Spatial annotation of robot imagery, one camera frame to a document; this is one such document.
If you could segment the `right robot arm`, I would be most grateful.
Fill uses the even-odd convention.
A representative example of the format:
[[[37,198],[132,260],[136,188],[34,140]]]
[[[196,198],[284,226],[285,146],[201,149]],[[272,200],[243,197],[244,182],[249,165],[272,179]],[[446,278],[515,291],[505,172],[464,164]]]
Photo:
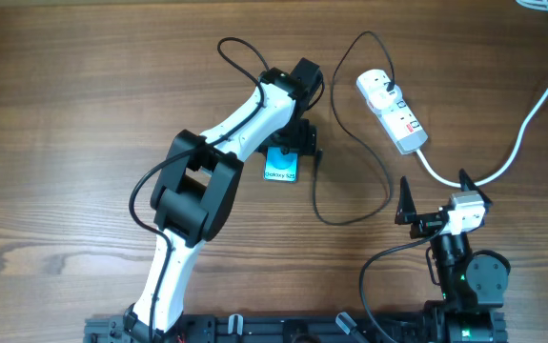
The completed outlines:
[[[441,301],[428,301],[423,315],[426,342],[507,342],[504,293],[511,265],[503,255],[474,251],[468,234],[485,224],[492,200],[466,171],[458,173],[460,191],[436,212],[419,214],[406,177],[399,182],[395,223],[409,225],[410,237],[430,244],[427,264]]]

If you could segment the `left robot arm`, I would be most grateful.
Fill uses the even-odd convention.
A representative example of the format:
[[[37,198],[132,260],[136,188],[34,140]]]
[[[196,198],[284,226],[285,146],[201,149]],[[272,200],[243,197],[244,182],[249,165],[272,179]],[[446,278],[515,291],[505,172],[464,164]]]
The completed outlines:
[[[316,146],[316,128],[303,114],[323,86],[320,67],[306,58],[291,72],[271,68],[225,121],[174,138],[166,159],[148,173],[157,178],[150,200],[157,238],[144,291],[123,317],[131,339],[171,341],[197,257],[225,225],[253,153],[265,156],[266,178],[296,180],[299,157],[315,154]]]

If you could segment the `blue Galaxy S25 smartphone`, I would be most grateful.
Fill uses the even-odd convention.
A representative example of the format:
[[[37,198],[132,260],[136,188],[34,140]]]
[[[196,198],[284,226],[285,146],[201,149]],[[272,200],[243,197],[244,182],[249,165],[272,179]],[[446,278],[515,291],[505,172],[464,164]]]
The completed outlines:
[[[294,183],[297,181],[298,154],[284,154],[278,147],[269,147],[263,177],[268,181]]]

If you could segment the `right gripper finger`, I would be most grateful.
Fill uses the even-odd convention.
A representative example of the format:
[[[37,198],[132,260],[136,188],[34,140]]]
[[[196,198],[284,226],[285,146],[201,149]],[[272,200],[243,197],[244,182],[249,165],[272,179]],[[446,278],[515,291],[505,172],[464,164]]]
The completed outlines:
[[[411,224],[416,222],[416,206],[406,176],[400,178],[398,205],[396,208],[396,224]]]
[[[484,202],[485,207],[492,206],[492,200],[476,185],[464,169],[458,172],[460,189],[463,192],[477,192]]]

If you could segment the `white power strip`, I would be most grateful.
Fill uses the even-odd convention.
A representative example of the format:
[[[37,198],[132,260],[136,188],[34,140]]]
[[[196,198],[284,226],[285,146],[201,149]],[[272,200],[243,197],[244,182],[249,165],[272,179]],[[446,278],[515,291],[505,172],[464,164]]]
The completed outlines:
[[[428,134],[403,99],[398,85],[389,91],[391,78],[383,70],[368,70],[356,79],[356,85],[368,108],[379,120],[400,154],[416,152]]]

